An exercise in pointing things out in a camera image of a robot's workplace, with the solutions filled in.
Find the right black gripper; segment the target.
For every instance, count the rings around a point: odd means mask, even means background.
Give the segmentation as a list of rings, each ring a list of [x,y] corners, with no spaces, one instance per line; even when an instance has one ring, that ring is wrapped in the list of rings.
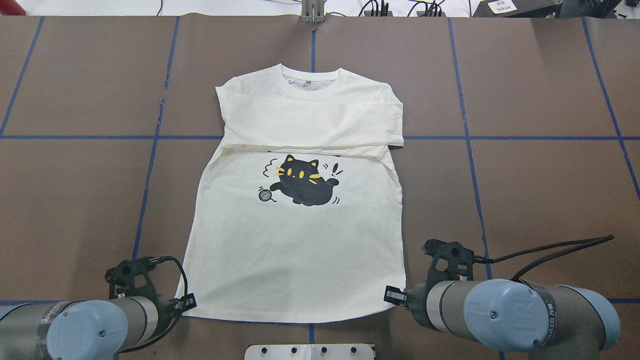
[[[407,306],[418,325],[436,331],[437,329],[430,321],[426,309],[428,292],[429,288],[426,282],[418,283],[412,289],[405,289],[405,291],[392,285],[386,285],[383,300],[394,306]]]

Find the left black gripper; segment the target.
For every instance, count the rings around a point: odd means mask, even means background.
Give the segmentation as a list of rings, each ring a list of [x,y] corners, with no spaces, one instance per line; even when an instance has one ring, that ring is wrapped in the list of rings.
[[[146,321],[142,339],[147,341],[162,335],[174,318],[196,308],[197,302],[194,294],[186,294],[171,300],[163,296],[151,299],[142,297],[142,307],[145,311]]]

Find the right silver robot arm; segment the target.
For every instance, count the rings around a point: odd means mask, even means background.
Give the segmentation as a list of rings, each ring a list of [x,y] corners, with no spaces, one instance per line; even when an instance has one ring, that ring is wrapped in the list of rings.
[[[411,291],[387,285],[384,300],[425,328],[531,360],[599,360],[622,330],[608,299],[571,285],[446,280]]]

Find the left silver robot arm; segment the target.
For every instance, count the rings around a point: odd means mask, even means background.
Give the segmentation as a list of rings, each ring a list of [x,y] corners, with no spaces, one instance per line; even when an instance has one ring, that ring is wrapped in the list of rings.
[[[169,301],[137,295],[2,305],[0,355],[3,360],[109,360],[155,344],[196,305],[192,293]]]

